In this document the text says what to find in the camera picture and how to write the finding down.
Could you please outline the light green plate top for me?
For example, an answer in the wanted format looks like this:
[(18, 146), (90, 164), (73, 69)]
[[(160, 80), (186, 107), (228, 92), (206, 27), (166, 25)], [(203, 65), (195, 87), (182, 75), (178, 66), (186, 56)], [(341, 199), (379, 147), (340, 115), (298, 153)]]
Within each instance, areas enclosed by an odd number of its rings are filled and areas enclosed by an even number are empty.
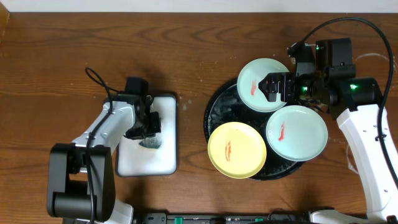
[(280, 100), (269, 102), (259, 90), (258, 84), (269, 73), (288, 71), (285, 65), (271, 58), (258, 58), (249, 62), (238, 75), (237, 90), (240, 99), (247, 107), (257, 112), (269, 113), (280, 109), (286, 103)]

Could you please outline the green yellow sponge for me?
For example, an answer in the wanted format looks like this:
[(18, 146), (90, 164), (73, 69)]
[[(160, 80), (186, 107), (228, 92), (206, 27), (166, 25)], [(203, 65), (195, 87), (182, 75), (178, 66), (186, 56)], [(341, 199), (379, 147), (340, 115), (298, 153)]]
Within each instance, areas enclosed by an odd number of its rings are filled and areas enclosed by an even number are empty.
[(146, 138), (140, 141), (139, 145), (148, 149), (159, 149), (162, 141), (159, 138)]

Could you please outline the yellow plate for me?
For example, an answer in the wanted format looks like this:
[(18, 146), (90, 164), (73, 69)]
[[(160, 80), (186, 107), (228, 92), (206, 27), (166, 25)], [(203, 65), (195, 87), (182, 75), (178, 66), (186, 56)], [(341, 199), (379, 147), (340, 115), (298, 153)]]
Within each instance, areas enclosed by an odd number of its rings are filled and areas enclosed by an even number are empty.
[(208, 156), (222, 174), (246, 179), (264, 166), (267, 149), (262, 136), (253, 127), (239, 122), (218, 126), (208, 140)]

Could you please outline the light green plate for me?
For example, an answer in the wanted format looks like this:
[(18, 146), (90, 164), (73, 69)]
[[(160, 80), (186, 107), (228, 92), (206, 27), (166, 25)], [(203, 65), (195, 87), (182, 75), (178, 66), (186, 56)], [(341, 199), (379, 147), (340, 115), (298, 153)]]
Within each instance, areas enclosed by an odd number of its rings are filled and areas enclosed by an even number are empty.
[(303, 162), (322, 153), (328, 141), (328, 130), (323, 118), (314, 110), (292, 105), (271, 115), (265, 136), (277, 155)]
[(258, 58), (249, 62), (238, 75), (237, 90), (240, 99), (247, 107), (257, 112), (269, 113), (280, 109), (286, 103), (280, 100), (269, 102), (259, 90), (258, 84), (269, 73), (288, 71), (285, 65), (271, 58)]

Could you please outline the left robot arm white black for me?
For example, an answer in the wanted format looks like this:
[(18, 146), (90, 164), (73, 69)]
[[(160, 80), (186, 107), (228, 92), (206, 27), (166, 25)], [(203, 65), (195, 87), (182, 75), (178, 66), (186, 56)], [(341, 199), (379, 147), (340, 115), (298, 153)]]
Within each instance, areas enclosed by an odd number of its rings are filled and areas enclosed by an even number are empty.
[(161, 131), (160, 116), (144, 96), (109, 100), (73, 142), (50, 151), (47, 212), (88, 223), (132, 223), (134, 209), (116, 199), (112, 154), (123, 137), (145, 139)]

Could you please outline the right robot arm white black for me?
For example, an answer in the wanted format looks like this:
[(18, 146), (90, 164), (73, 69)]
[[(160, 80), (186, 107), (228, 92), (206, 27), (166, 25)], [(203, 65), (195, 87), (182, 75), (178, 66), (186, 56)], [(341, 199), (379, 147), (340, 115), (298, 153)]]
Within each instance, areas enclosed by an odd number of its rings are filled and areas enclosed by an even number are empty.
[(397, 223), (397, 149), (389, 130), (386, 94), (374, 78), (270, 73), (258, 84), (267, 100), (311, 99), (328, 106), (353, 153), (371, 223)]

